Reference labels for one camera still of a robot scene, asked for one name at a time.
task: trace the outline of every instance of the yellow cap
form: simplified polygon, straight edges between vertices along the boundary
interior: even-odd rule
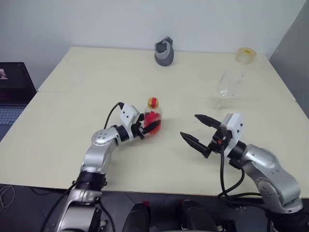
[[[155,109],[159,107],[159,100],[158,98],[150,98],[148,99],[148,107],[150,109]]]

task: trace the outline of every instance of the laptop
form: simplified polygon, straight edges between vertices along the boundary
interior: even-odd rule
[[[24,63],[0,63],[0,141],[35,94]]]

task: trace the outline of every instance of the white table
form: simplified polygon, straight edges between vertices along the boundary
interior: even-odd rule
[[[73,47],[39,88],[51,92],[106,92],[122,99],[140,90],[217,95],[225,70],[244,71],[234,98],[295,101],[264,55],[251,65],[235,61],[235,54],[175,52],[171,66],[161,67],[154,51]]]
[[[125,100],[143,109],[149,93],[39,92],[0,142],[0,183],[67,188],[76,179],[92,134],[100,129],[111,107]],[[163,109],[161,131],[143,141],[123,143],[112,156],[106,190],[216,195],[220,189],[219,155],[204,159],[179,135],[192,134],[208,144],[214,129],[194,114],[222,120],[226,113],[241,112],[245,120],[242,141],[265,147],[301,184],[309,197],[309,123],[297,103],[226,99],[222,109],[199,93],[160,91]],[[119,110],[109,125],[119,124]],[[234,184],[239,171],[226,165],[225,182]],[[237,192],[256,191],[246,177]]]

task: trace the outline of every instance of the laptop screen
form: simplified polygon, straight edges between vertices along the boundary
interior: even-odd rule
[[[27,104],[35,94],[24,63],[0,63],[0,103]]]

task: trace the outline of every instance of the red bottle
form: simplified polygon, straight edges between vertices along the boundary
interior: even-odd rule
[[[147,127],[154,121],[160,121],[162,118],[162,109],[159,107],[159,100],[157,98],[148,99],[148,105],[144,111],[144,127]],[[150,134],[156,134],[161,128],[161,123],[153,129]]]

